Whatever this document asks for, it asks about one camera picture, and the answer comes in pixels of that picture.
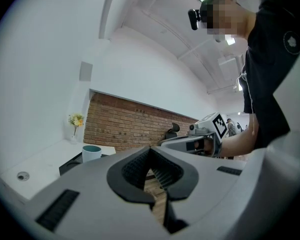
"red brick wall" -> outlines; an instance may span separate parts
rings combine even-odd
[[[172,122],[185,135],[196,120],[121,98],[95,93],[85,123],[84,142],[113,146],[117,151],[156,146]]]

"flower vase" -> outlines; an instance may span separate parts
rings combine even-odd
[[[78,126],[74,126],[74,133],[70,138],[70,143],[73,145],[77,144],[77,136],[76,136],[77,128],[78,128]]]
[[[72,135],[71,136],[70,143],[73,144],[73,145],[77,144],[77,137],[76,137],[76,135]]]

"white wall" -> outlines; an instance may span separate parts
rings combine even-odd
[[[64,138],[104,2],[17,0],[1,22],[0,173]]]
[[[127,12],[134,0],[112,0],[104,30],[104,38],[108,39],[121,27]]]
[[[128,27],[118,29],[96,60],[91,89],[201,119],[217,109],[202,82],[162,46]]]

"person in background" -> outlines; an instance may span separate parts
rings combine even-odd
[[[231,120],[231,118],[228,118],[226,120],[226,123],[228,124],[228,133],[229,137],[235,136],[236,135],[236,130],[235,130],[235,122]]]
[[[241,156],[265,148],[290,131],[273,94],[300,53],[300,0],[261,0],[257,13],[236,0],[204,0],[199,13],[214,34],[233,35],[248,44],[239,82],[249,124],[235,136],[229,131],[217,155]],[[205,139],[203,146],[207,154],[212,152],[212,141]]]

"white table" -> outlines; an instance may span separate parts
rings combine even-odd
[[[57,180],[60,177],[59,167],[81,153],[82,147],[86,145],[90,144],[71,144],[68,140],[63,139],[10,168],[0,177],[14,191],[30,200],[40,190]],[[98,147],[102,149],[104,155],[116,153],[113,146],[98,145]],[[26,181],[18,180],[17,174],[19,172],[27,172],[30,176],[29,179]]]

